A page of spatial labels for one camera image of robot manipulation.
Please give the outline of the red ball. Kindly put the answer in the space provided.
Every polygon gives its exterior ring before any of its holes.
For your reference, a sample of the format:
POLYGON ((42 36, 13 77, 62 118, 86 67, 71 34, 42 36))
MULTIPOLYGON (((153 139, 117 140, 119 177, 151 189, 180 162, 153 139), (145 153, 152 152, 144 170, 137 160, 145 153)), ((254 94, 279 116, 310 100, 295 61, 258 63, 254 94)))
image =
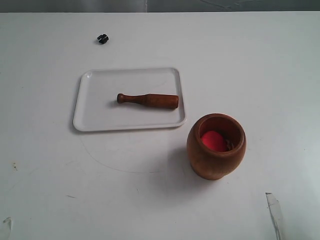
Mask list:
POLYGON ((202 143, 212 151, 226 152, 228 150, 227 141, 216 131, 207 131, 201 137, 202 143))

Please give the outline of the white rectangular plastic tray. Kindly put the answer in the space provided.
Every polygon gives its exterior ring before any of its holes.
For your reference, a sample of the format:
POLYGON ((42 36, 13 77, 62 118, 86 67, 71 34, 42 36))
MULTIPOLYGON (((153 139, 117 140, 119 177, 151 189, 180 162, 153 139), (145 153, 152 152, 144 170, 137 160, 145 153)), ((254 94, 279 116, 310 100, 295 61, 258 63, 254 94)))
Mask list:
POLYGON ((73 115, 80 132, 177 128, 187 119, 174 67, 90 70, 81 76, 73 115))

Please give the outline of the brown wooden mortar bowl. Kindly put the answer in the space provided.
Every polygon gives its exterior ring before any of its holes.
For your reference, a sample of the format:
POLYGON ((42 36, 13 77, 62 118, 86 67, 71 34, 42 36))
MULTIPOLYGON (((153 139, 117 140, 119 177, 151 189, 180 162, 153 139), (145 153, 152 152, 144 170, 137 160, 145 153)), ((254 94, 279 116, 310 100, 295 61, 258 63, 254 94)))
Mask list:
POLYGON ((211 113, 198 119, 186 142, 192 169, 207 180, 218 180, 233 172, 243 160, 246 147, 243 127, 234 118, 222 113, 211 113), (214 151, 205 146, 201 137, 208 131, 221 134, 227 142, 228 150, 214 151))

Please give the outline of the small black plastic clip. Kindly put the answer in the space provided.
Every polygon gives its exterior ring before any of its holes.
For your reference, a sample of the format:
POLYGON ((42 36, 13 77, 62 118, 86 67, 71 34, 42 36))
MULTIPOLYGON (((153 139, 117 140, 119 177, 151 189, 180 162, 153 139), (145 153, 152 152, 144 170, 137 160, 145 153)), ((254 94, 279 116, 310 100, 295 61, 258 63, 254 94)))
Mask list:
POLYGON ((104 33, 97 37, 97 42, 101 45, 104 45, 108 42, 109 37, 104 33))

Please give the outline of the brown wooden pestle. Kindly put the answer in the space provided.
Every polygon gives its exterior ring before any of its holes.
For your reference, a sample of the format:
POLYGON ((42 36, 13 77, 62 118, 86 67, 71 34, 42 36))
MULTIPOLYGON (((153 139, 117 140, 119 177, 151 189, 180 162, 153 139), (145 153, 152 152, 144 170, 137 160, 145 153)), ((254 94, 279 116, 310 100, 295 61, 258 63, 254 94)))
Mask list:
POLYGON ((125 95, 119 93, 117 95, 116 101, 119 104, 130 103, 138 104, 149 108, 160 108, 160 109, 177 109, 179 106, 179 96, 178 95, 168 95, 168 94, 153 94, 148 93, 144 95, 125 95))

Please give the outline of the clear tape piece left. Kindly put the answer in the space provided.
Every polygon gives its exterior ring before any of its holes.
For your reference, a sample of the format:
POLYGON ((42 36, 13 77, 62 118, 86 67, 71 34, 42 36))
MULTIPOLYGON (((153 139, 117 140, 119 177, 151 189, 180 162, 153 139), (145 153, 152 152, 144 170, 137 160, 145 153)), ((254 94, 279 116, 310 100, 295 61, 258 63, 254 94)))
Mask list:
POLYGON ((0 224, 0 240, 8 240, 12 231, 12 218, 7 217, 0 224))

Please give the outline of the clear tape strip right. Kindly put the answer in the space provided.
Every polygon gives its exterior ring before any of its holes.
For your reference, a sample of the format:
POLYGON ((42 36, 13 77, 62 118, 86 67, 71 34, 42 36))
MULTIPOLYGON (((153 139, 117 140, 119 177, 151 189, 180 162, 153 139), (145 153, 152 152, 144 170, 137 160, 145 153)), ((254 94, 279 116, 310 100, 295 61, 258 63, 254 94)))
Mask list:
POLYGON ((270 218, 274 227, 277 240, 286 240, 286 231, 284 225, 284 217, 281 210, 280 202, 271 192, 265 193, 270 218))

